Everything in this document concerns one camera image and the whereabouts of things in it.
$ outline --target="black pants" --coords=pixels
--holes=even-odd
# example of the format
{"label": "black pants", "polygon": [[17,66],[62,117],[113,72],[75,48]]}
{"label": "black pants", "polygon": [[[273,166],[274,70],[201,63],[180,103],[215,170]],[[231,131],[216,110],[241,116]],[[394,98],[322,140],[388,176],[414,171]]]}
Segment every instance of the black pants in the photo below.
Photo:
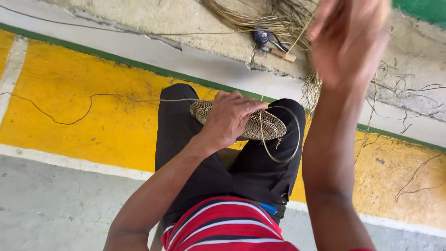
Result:
{"label": "black pants", "polygon": [[[197,93],[187,84],[175,84],[161,92],[161,99],[184,98],[198,98]],[[190,114],[192,103],[193,101],[160,102],[155,171],[177,155],[203,128]],[[291,109],[299,119],[301,131],[298,131],[296,121],[288,111],[274,106]],[[267,141],[266,146],[276,159],[288,159],[296,149],[300,134],[299,149],[293,160],[287,164],[277,163],[268,156],[260,141],[253,140],[245,145],[229,171],[220,163],[217,154],[211,155],[197,167],[173,201],[164,216],[166,225],[179,220],[197,203],[222,195],[237,196],[276,207],[278,212],[272,218],[279,224],[299,169],[305,112],[300,104],[290,99],[277,100],[269,107],[268,112],[283,121],[287,132],[277,149],[277,139]]]}

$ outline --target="woven basket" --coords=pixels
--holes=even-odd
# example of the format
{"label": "woven basket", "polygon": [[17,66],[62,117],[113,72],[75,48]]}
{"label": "woven basket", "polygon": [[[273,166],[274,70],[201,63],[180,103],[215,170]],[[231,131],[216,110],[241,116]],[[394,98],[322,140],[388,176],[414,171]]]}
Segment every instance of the woven basket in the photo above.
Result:
{"label": "woven basket", "polygon": [[[203,125],[211,112],[213,101],[196,101],[190,106],[190,113]],[[251,114],[245,125],[243,134],[238,140],[262,140],[262,131],[260,129],[260,116],[262,118],[262,130],[265,140],[272,140],[283,137],[286,133],[285,124],[276,116],[264,110],[258,110]]]}

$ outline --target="right hand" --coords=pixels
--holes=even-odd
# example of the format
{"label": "right hand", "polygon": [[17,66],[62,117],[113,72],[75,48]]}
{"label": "right hand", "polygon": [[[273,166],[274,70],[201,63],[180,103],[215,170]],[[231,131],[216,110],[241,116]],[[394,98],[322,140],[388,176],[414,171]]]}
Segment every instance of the right hand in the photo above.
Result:
{"label": "right hand", "polygon": [[319,2],[307,35],[323,88],[365,90],[387,47],[389,12],[389,0]]}
{"label": "right hand", "polygon": [[243,97],[239,91],[233,93],[220,91],[215,96],[212,110],[206,123],[195,137],[208,154],[234,144],[242,135],[251,113],[267,109],[265,102]]}

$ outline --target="person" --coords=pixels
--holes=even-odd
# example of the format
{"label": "person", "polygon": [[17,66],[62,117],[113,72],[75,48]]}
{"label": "person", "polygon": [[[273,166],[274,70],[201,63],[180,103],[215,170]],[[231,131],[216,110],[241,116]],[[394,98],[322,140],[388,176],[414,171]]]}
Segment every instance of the person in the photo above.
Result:
{"label": "person", "polygon": [[[307,36],[312,64],[323,79],[305,147],[305,115],[297,102],[264,102],[219,92],[206,124],[189,112],[191,102],[160,102],[155,173],[123,205],[110,226],[105,251],[146,251],[149,231],[163,219],[167,251],[297,250],[279,228],[302,154],[305,193],[319,251],[373,250],[352,205],[354,138],[365,92],[387,46],[388,0],[321,0]],[[197,98],[185,84],[164,89],[162,99]],[[298,117],[300,131],[285,106]],[[277,116],[287,133],[249,141],[227,171],[216,152],[235,142],[250,114]],[[276,208],[268,213],[259,203]]]}

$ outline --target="red striped shirt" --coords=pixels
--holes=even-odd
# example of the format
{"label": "red striped shirt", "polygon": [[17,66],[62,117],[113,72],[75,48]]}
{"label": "red striped shirt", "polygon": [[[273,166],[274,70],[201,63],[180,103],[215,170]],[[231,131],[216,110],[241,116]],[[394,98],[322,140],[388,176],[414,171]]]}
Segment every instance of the red striped shirt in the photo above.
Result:
{"label": "red striped shirt", "polygon": [[258,204],[229,196],[200,202],[168,226],[161,241],[167,251],[297,251]]}

